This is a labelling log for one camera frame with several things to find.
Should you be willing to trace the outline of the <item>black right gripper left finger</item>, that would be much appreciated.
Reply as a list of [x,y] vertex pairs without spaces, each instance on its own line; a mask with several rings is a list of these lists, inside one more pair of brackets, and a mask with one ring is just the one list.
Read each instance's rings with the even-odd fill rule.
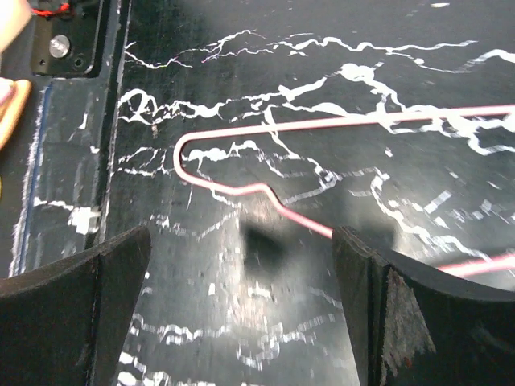
[[3,385],[110,385],[151,255],[146,227],[1,281]]

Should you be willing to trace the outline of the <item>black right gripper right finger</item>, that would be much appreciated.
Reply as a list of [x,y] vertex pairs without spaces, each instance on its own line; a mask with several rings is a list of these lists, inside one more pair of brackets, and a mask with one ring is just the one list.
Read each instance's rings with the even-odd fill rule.
[[511,385],[514,295],[444,273],[354,229],[332,257],[362,385]]

